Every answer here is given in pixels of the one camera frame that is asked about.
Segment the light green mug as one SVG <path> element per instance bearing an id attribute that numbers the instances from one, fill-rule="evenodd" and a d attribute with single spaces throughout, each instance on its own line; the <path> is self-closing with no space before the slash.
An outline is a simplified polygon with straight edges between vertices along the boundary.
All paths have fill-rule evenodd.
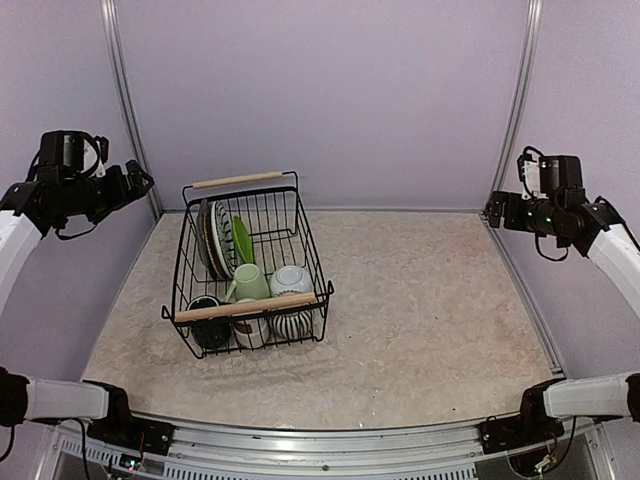
<path id="1" fill-rule="evenodd" d="M 247 263 L 236 268 L 224 302 L 245 298 L 262 300 L 270 296 L 269 284 L 263 272 L 256 264 Z"/>

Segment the black white striped plate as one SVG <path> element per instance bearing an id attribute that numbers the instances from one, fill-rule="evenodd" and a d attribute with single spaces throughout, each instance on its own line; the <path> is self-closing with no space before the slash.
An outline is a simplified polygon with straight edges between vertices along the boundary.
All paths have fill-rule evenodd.
<path id="1" fill-rule="evenodd" d="M 232 278 L 238 266 L 232 216 L 221 201 L 214 201 L 211 206 L 211 218 L 219 261 L 226 276 Z"/>

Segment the grey reindeer plate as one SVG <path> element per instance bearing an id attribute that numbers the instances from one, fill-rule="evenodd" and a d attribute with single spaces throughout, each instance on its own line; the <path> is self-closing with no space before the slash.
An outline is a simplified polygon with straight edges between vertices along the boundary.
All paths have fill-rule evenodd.
<path id="1" fill-rule="evenodd" d="M 199 205 L 199 209 L 198 209 L 198 214 L 197 214 L 197 218 L 196 218 L 196 241 L 197 241 L 197 248 L 198 248 L 198 252 L 199 252 L 199 257 L 200 260 L 202 262 L 202 264 L 204 265 L 204 267 L 206 268 L 207 272 L 209 273 L 210 277 L 213 280 L 217 280 L 218 279 L 218 274 L 215 270 L 214 264 L 209 256 L 208 253 L 208 249 L 207 249 L 207 244 L 206 244 L 206 236 L 205 236 L 205 225 L 204 225 L 204 220 L 205 220 L 205 213 L 207 212 L 207 200 L 206 199 L 202 199 L 200 201 L 200 205 Z"/>

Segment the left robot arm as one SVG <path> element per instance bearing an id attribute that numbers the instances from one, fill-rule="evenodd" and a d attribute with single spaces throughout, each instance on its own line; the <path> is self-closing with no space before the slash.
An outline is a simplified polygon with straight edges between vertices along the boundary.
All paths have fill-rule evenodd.
<path id="1" fill-rule="evenodd" d="M 6 301 L 39 242 L 49 232 L 62 241 L 67 222 L 85 217 L 97 227 L 110 214 L 145 197 L 152 176 L 135 160 L 109 165 L 109 141 L 76 130 L 42 135 L 24 181 L 1 199 L 1 299 Z M 86 420 L 88 432 L 121 445 L 140 434 L 126 392 L 104 383 L 44 380 L 1 371 L 1 424 Z"/>

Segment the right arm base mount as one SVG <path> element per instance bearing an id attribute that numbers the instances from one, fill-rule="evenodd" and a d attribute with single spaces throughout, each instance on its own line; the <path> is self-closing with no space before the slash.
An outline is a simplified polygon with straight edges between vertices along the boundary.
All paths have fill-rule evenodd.
<path id="1" fill-rule="evenodd" d="M 484 454 L 517 449 L 564 434 L 560 419 L 549 416 L 544 406 L 543 393 L 558 380 L 548 380 L 526 389 L 519 411 L 511 416 L 490 416 L 478 425 Z"/>

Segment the bright green plate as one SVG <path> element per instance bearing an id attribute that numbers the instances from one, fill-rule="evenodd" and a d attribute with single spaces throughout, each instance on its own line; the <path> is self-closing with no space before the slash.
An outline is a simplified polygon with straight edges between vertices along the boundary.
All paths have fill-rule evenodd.
<path id="1" fill-rule="evenodd" d="M 232 218 L 232 234 L 238 261 L 242 264 L 254 263 L 253 243 L 248 229 L 239 216 Z"/>

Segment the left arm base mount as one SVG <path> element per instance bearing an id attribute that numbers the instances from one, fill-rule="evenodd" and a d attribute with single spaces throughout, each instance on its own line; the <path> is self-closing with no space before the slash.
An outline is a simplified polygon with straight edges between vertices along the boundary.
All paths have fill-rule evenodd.
<path id="1" fill-rule="evenodd" d="M 108 393 L 107 415 L 90 421 L 87 429 L 90 438 L 139 453 L 168 455 L 174 425 L 133 415 L 128 395 L 120 387 L 97 381 L 88 383 L 101 387 Z"/>

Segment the yellow patterned plate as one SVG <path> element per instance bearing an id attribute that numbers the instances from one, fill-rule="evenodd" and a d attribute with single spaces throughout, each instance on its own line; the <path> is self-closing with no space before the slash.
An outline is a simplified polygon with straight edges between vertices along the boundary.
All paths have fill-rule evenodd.
<path id="1" fill-rule="evenodd" d="M 224 272 L 224 269 L 222 268 L 220 262 L 219 262 L 219 258 L 217 255 L 217 251 L 214 245 L 214 239 L 213 239 L 213 234 L 212 234 L 212 229 L 211 229 L 211 222 L 208 219 L 204 220 L 204 232 L 205 232 L 205 241 L 206 241 L 206 245 L 207 245 L 207 249 L 208 249 L 208 254 L 210 257 L 210 261 L 211 264 L 213 266 L 213 269 L 216 273 L 217 279 L 218 280 L 226 280 L 227 279 L 227 275 Z"/>

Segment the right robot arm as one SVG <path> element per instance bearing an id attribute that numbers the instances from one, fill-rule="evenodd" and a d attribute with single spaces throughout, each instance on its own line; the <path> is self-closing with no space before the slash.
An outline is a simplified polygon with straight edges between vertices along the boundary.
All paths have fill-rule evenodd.
<path id="1" fill-rule="evenodd" d="M 589 201 L 576 156 L 545 156 L 528 147 L 517 160 L 520 193 L 494 191 L 484 214 L 490 227 L 552 236 L 574 248 L 639 308 L 639 243 L 615 207 Z M 582 380 L 549 380 L 526 389 L 517 414 L 481 423 L 483 448 L 495 451 L 558 438 L 566 417 L 639 419 L 639 376 L 619 373 Z"/>

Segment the black wire dish rack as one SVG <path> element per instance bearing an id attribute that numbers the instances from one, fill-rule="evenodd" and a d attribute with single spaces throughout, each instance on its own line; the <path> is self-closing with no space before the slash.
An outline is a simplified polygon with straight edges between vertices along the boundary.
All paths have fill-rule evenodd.
<path id="1" fill-rule="evenodd" d="M 198 359 L 326 335 L 327 280 L 294 171 L 182 190 L 171 299 L 161 310 Z"/>

